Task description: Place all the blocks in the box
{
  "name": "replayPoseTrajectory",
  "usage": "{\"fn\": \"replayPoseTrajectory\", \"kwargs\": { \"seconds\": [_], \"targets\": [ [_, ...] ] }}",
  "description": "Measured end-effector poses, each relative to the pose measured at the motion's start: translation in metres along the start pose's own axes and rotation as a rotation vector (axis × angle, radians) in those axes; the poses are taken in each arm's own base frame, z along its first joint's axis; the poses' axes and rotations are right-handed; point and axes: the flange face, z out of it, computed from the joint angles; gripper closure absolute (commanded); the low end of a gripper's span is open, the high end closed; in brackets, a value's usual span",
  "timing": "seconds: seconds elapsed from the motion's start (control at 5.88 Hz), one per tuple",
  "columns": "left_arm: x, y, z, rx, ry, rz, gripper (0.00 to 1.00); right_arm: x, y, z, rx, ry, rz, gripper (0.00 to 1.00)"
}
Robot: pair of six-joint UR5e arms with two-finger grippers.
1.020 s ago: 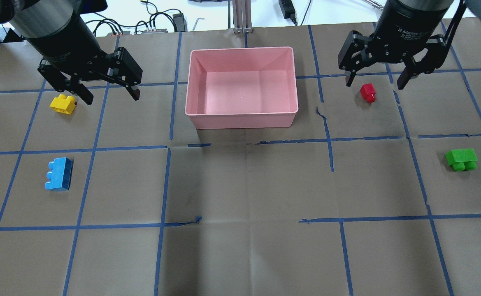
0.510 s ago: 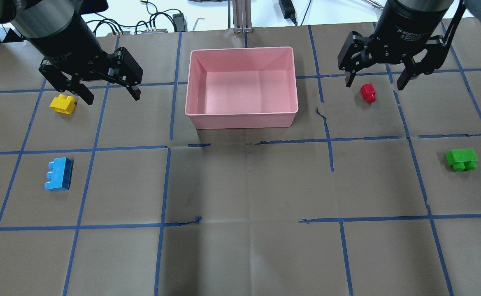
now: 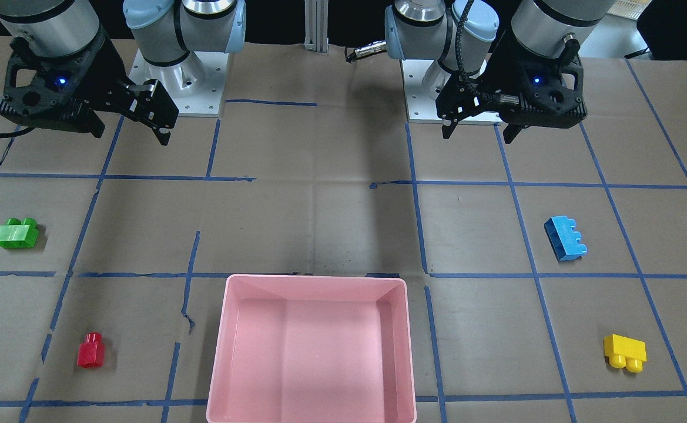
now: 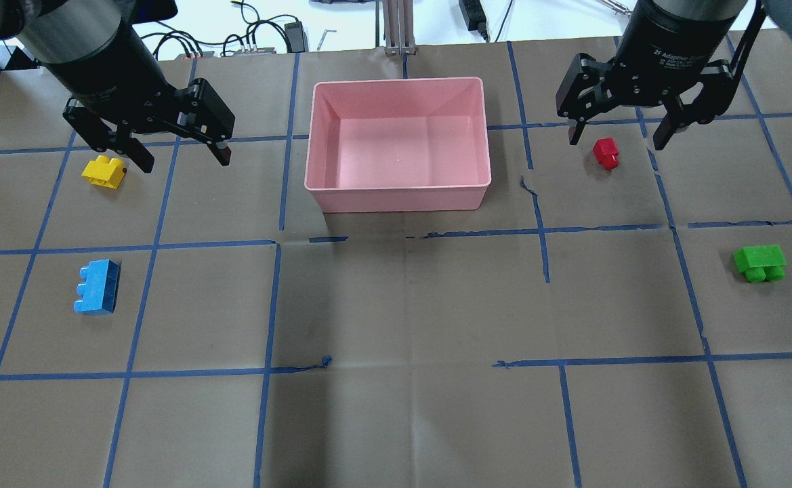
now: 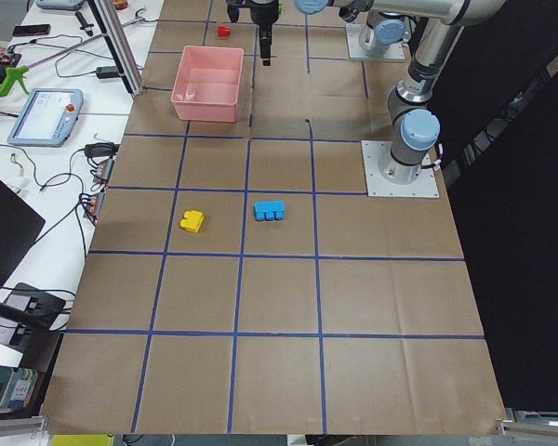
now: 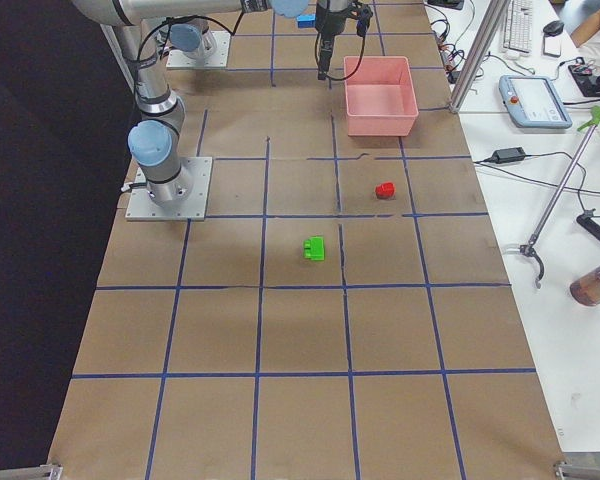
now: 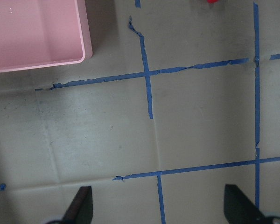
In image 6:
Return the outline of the person forearm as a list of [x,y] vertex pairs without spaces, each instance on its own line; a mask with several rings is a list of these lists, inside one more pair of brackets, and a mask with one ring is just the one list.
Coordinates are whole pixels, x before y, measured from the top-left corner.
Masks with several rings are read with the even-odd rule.
[[584,45],[600,31],[600,10],[590,15],[571,34],[571,39],[576,47]]

